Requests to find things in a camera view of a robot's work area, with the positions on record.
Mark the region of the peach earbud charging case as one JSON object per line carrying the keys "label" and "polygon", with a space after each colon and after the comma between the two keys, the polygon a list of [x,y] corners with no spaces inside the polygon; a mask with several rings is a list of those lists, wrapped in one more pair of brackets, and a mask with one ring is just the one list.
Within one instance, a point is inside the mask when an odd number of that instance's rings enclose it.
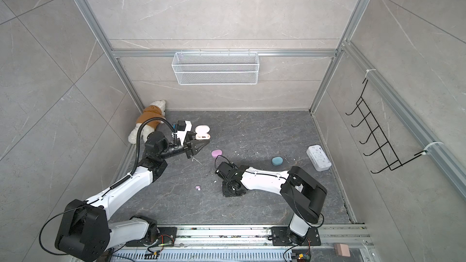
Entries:
{"label": "peach earbud charging case", "polygon": [[195,139],[196,140],[209,140],[211,139],[209,132],[210,132],[209,126],[199,125],[195,128]]}

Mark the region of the purple earbud charging case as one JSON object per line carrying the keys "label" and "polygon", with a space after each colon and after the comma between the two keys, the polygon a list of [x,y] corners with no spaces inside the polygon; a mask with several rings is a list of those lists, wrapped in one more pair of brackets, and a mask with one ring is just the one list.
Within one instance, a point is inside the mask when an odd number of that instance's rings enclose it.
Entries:
{"label": "purple earbud charging case", "polygon": [[213,158],[217,158],[218,156],[222,155],[223,151],[221,149],[216,149],[211,152],[211,156]]}

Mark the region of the blue earbud charging case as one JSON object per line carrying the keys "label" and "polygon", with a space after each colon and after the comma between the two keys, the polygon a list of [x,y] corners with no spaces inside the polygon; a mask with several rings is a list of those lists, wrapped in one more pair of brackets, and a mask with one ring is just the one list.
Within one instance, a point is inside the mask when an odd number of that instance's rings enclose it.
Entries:
{"label": "blue earbud charging case", "polygon": [[283,158],[281,156],[275,156],[272,158],[271,163],[273,166],[280,166],[283,164]]}

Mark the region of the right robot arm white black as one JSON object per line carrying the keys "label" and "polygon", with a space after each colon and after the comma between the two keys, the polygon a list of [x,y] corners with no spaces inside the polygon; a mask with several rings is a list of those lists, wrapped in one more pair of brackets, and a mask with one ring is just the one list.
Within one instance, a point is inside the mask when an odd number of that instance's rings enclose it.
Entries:
{"label": "right robot arm white black", "polygon": [[216,166],[215,174],[222,179],[225,197],[240,197],[251,190],[280,195],[294,215],[288,227],[290,239],[299,243],[311,228],[319,228],[327,189],[302,168],[288,171],[263,171],[254,167],[237,166],[229,161]]}

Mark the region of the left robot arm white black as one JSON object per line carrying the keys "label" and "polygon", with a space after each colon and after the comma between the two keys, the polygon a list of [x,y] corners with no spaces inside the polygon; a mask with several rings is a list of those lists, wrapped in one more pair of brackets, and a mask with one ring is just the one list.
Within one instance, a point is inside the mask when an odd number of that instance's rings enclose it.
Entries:
{"label": "left robot arm white black", "polygon": [[208,133],[180,132],[175,141],[155,131],[144,144],[143,156],[137,160],[134,173],[86,201],[70,202],[63,213],[55,240],[55,247],[84,262],[93,262],[108,249],[129,241],[148,245],[159,235],[157,221],[141,215],[129,220],[110,223],[113,214],[140,190],[161,177],[167,168],[167,159],[185,154],[198,154],[210,142]]}

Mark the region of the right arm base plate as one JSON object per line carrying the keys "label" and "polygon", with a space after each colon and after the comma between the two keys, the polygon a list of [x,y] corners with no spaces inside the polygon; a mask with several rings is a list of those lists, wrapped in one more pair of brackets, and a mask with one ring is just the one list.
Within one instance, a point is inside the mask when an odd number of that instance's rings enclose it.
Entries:
{"label": "right arm base plate", "polygon": [[274,246],[320,246],[322,244],[318,228],[315,227],[308,228],[303,237],[291,231],[289,227],[272,227],[268,240],[272,241]]}

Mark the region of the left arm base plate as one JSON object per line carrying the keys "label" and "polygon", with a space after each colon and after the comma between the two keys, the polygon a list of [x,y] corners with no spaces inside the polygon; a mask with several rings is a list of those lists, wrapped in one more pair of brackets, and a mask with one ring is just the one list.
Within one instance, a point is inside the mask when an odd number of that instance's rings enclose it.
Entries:
{"label": "left arm base plate", "polygon": [[147,246],[173,246],[177,238],[178,228],[175,226],[158,227],[156,233],[152,235]]}

